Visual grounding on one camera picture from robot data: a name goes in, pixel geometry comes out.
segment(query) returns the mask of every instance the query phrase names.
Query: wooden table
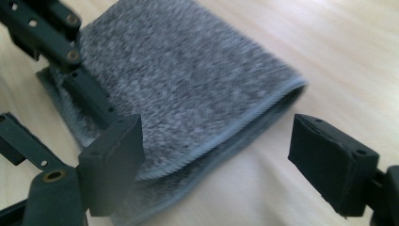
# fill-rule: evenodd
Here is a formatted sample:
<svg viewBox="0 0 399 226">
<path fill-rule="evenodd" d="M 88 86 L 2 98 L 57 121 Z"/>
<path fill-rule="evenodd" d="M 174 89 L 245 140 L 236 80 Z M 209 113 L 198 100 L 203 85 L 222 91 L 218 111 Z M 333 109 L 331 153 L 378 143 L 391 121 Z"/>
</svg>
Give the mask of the wooden table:
<svg viewBox="0 0 399 226">
<path fill-rule="evenodd" d="M 146 225 L 368 225 L 334 213 L 287 160 L 293 116 L 328 121 L 399 163 L 399 3 L 396 0 L 199 0 L 298 69 L 310 85 L 294 107 L 248 148 L 208 176 L 182 202 Z M 115 0 L 67 0 L 85 24 Z M 62 160 L 78 150 L 34 72 L 36 63 L 0 28 L 0 112 L 10 111 Z M 0 157 L 0 208 L 25 199 L 39 171 Z M 111 225 L 91 218 L 90 225 Z"/>
</svg>

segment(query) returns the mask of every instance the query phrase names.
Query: black plastic part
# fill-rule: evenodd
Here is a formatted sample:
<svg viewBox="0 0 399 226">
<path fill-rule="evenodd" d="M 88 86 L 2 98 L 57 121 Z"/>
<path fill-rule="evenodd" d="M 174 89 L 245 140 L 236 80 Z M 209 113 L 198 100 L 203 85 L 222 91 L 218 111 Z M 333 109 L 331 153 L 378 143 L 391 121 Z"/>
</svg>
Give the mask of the black plastic part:
<svg viewBox="0 0 399 226">
<path fill-rule="evenodd" d="M 82 111 L 89 115 L 101 129 L 108 128 L 117 120 L 114 106 L 107 100 L 107 94 L 100 84 L 84 69 L 71 73 L 62 86 L 68 91 Z"/>
<path fill-rule="evenodd" d="M 0 154 L 18 165 L 26 158 L 40 170 L 65 166 L 10 113 L 0 115 Z"/>
<path fill-rule="evenodd" d="M 344 217 L 363 215 L 363 188 L 373 180 L 378 154 L 325 121 L 295 115 L 288 157 Z"/>
<path fill-rule="evenodd" d="M 85 226 L 76 170 L 64 166 L 47 170 L 32 181 L 23 226 Z"/>
<path fill-rule="evenodd" d="M 57 0 L 24 0 L 68 40 L 76 40 L 81 20 Z"/>
<path fill-rule="evenodd" d="M 388 168 L 384 181 L 384 191 L 393 223 L 399 226 L 399 166 Z"/>
<path fill-rule="evenodd" d="M 373 213 L 370 226 L 395 226 L 391 219 L 381 218 L 377 213 Z"/>
<path fill-rule="evenodd" d="M 120 206 L 143 161 L 139 115 L 115 121 L 79 154 L 84 204 L 92 216 L 109 216 Z"/>
<path fill-rule="evenodd" d="M 375 211 L 375 220 L 391 221 L 391 211 L 385 199 L 384 191 L 385 174 L 377 170 L 373 180 L 366 182 L 362 199 Z"/>
<path fill-rule="evenodd" d="M 0 225 L 19 226 L 23 223 L 26 200 L 15 203 L 0 211 Z"/>
<path fill-rule="evenodd" d="M 53 10 L 53 14 L 63 11 L 60 7 Z M 14 43 L 36 60 L 42 54 L 64 73 L 76 70 L 82 63 L 79 50 L 67 36 L 55 29 L 39 11 L 32 9 L 25 1 L 0 1 L 0 22 L 8 27 Z"/>
</svg>

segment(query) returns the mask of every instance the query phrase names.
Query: mounting hole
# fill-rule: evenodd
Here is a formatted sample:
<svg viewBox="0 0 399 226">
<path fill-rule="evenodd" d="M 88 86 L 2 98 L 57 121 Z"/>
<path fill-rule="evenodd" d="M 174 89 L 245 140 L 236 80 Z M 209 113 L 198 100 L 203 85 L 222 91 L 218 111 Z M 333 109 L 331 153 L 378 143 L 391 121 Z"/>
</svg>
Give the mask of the mounting hole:
<svg viewBox="0 0 399 226">
<path fill-rule="evenodd" d="M 29 25 L 30 25 L 31 27 L 36 27 L 36 26 L 38 25 L 38 21 L 35 20 L 35 19 L 30 19 Z"/>
<path fill-rule="evenodd" d="M 18 9 L 18 4 L 16 4 L 15 2 L 10 2 L 9 6 L 13 11 L 16 11 Z"/>
<path fill-rule="evenodd" d="M 361 155 L 366 155 L 367 154 L 366 151 L 363 151 L 363 150 L 360 150 L 360 149 L 356 150 L 356 153 L 361 154 Z"/>
<path fill-rule="evenodd" d="M 43 161 L 41 161 L 41 163 L 40 163 L 40 165 L 42 166 L 42 167 L 45 167 L 45 166 L 47 166 L 49 163 L 46 161 L 46 160 L 43 160 Z"/>
<path fill-rule="evenodd" d="M 64 176 L 65 176 L 64 170 L 55 170 L 55 171 L 46 173 L 43 177 L 43 181 L 45 183 L 52 183 L 54 181 L 58 181 L 59 179 L 63 178 Z"/>
</svg>

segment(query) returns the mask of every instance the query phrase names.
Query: wood grain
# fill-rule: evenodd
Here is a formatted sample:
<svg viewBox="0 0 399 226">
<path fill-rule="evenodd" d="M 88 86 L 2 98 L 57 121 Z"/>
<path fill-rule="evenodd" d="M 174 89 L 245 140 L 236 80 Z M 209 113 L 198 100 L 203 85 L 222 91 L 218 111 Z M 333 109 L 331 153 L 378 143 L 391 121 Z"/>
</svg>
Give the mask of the wood grain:
<svg viewBox="0 0 399 226">
<path fill-rule="evenodd" d="M 66 0 L 94 20 L 115 0 Z M 399 2 L 199 0 L 309 81 L 300 101 L 272 128 L 207 177 L 191 195 L 146 225 L 368 225 L 344 219 L 287 160 L 293 116 L 324 119 L 399 162 Z M 29 59 L 0 28 L 0 112 L 10 111 L 62 160 L 75 166 L 76 144 Z M 38 171 L 0 158 L 0 208 L 25 199 Z M 90 225 L 111 225 L 90 218 Z"/>
</svg>

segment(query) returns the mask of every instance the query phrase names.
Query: gray towel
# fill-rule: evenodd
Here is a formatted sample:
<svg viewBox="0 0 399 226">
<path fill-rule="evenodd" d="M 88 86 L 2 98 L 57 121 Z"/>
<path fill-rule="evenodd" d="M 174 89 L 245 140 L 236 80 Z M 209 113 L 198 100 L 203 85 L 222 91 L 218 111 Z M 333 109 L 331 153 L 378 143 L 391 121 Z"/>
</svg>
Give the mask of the gray towel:
<svg viewBox="0 0 399 226">
<path fill-rule="evenodd" d="M 120 0 L 82 31 L 85 67 L 121 115 L 142 115 L 146 162 L 113 216 L 135 225 L 182 198 L 295 101 L 305 82 L 192 0 Z M 60 84 L 40 79 L 83 146 L 100 134 Z"/>
</svg>

